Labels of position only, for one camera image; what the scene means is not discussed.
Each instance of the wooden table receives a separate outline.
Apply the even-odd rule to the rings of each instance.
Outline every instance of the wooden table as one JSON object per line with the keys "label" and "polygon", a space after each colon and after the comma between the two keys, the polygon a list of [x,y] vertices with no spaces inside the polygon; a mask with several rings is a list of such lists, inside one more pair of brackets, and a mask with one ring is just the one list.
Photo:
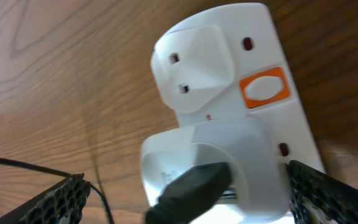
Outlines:
{"label": "wooden table", "polygon": [[[234,2],[0,0],[0,157],[94,183],[98,171],[116,222],[140,223],[140,145],[177,126],[150,71],[154,43]],[[327,171],[358,188],[358,1],[263,2]],[[60,179],[0,166],[0,216]],[[83,223],[106,223],[93,194]]]}

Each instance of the brown wooden surface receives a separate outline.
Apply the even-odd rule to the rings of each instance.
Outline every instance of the brown wooden surface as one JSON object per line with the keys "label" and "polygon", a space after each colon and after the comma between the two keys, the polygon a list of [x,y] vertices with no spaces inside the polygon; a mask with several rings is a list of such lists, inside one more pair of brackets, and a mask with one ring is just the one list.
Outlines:
{"label": "brown wooden surface", "polygon": [[[139,148],[177,126],[149,68],[156,40],[212,0],[0,0],[0,157],[96,182],[117,223],[147,209]],[[328,172],[358,188],[358,1],[264,1]],[[60,180],[0,166],[0,216]],[[92,194],[83,223],[106,223]]]}

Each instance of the screw hole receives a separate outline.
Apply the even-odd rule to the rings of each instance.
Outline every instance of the screw hole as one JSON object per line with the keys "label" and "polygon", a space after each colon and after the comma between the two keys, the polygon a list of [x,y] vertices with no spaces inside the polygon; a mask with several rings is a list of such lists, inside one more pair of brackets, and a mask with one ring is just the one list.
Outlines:
{"label": "screw hole", "polygon": [[178,53],[173,53],[171,56],[169,56],[169,60],[171,61],[171,64],[177,63],[180,61]]}
{"label": "screw hole", "polygon": [[180,84],[179,85],[179,90],[181,93],[185,94],[188,93],[190,91],[190,87],[186,84]]}
{"label": "screw hole", "polygon": [[246,37],[242,40],[242,45],[245,50],[252,50],[254,48],[254,43],[250,37]]}
{"label": "screw hole", "polygon": [[278,145],[282,156],[287,156],[290,154],[290,148],[288,147],[287,143],[280,143]]}

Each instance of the orange switch frame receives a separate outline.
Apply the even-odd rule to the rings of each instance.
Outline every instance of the orange switch frame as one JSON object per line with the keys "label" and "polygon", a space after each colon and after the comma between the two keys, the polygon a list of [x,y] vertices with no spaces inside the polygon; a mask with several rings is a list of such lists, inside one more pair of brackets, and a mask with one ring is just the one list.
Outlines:
{"label": "orange switch frame", "polygon": [[[245,91],[246,87],[255,79],[257,79],[259,77],[264,77],[264,76],[272,76],[272,77],[280,78],[283,83],[283,89],[279,93],[277,93],[275,96],[273,96],[267,100],[251,100],[251,99],[249,99],[247,97],[247,93]],[[244,78],[244,79],[240,80],[239,85],[240,85],[240,91],[241,91],[242,97],[243,97],[244,101],[246,102],[246,105],[248,108],[255,108],[257,106],[266,105],[268,103],[273,103],[278,100],[283,100],[290,96],[290,88],[288,87],[288,83],[287,83],[287,80],[283,73],[283,70],[280,67],[273,68],[273,69],[258,73],[251,77]]]}

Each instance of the white plastic casing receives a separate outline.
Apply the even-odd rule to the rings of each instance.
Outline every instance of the white plastic casing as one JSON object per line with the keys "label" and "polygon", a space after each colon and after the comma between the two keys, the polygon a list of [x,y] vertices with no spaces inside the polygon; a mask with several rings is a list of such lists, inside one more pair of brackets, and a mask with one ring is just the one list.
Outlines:
{"label": "white plastic casing", "polygon": [[[247,37],[249,50],[243,45]],[[265,5],[220,6],[181,21],[156,43],[151,66],[160,95],[180,125],[142,146],[142,180],[151,205],[190,167],[228,161],[237,202],[219,202],[194,223],[266,223],[288,208],[279,164],[298,160],[324,172]],[[275,69],[282,76],[265,75]],[[271,100],[283,91],[283,97]],[[290,148],[288,156],[279,154],[282,142]]]}

